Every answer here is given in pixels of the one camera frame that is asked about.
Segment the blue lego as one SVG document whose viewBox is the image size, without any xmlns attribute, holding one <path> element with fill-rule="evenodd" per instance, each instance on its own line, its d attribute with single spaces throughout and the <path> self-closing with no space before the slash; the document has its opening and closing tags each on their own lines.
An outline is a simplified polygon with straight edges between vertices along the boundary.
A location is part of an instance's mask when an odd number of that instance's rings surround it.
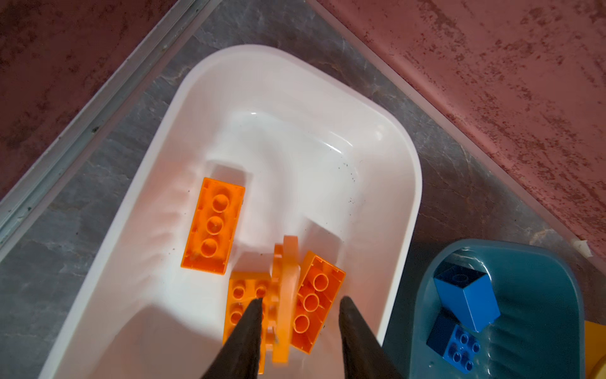
<svg viewBox="0 0 606 379">
<path fill-rule="evenodd" d="M 463 374 L 474 370 L 475 355 L 481 350 L 479 340 L 445 311 L 438 314 L 426 344 Z"/>
</svg>

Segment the orange lego brick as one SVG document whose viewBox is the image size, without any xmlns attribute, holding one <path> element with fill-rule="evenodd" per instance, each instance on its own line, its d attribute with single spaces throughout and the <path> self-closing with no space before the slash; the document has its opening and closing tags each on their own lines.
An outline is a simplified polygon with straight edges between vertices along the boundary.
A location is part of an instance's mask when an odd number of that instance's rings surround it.
<svg viewBox="0 0 606 379">
<path fill-rule="evenodd" d="M 346 272 L 309 251 L 301 264 L 301 279 L 292 319 L 291 345 L 310 355 L 335 303 Z"/>
<path fill-rule="evenodd" d="M 223 275 L 227 271 L 246 188 L 205 178 L 181 267 Z"/>
</svg>

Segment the orange lego brick studs up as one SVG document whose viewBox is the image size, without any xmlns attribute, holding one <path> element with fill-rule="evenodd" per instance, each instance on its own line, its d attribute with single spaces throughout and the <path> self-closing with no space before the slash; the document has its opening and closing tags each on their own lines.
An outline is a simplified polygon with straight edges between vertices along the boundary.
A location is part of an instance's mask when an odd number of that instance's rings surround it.
<svg viewBox="0 0 606 379">
<path fill-rule="evenodd" d="M 267 294 L 271 283 L 270 273 L 233 272 L 229 280 L 223 344 L 240 322 L 249 303 Z"/>
</svg>

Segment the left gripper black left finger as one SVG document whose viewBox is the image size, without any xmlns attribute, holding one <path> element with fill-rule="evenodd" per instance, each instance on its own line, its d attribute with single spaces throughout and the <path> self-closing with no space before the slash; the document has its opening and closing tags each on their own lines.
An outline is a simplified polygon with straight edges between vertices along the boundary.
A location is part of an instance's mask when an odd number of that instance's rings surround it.
<svg viewBox="0 0 606 379">
<path fill-rule="evenodd" d="M 249 303 L 202 379 L 257 378 L 261 358 L 262 314 L 261 298 Z"/>
</svg>

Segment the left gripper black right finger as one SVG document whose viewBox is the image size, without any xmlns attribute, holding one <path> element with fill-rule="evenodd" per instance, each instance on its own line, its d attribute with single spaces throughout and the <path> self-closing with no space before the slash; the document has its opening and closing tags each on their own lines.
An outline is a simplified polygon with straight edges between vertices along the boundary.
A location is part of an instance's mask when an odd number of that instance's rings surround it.
<svg viewBox="0 0 606 379">
<path fill-rule="evenodd" d="M 402 378 L 349 296 L 339 303 L 339 330 L 345 378 Z"/>
</svg>

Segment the blue lego brick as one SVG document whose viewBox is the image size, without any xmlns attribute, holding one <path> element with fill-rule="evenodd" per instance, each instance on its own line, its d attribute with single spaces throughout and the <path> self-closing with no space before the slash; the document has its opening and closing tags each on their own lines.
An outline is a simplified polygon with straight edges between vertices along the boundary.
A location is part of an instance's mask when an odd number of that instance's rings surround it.
<svg viewBox="0 0 606 379">
<path fill-rule="evenodd" d="M 487 273 L 453 265 L 434 277 L 444 309 L 474 332 L 481 332 L 500 317 L 492 282 Z"/>
</svg>

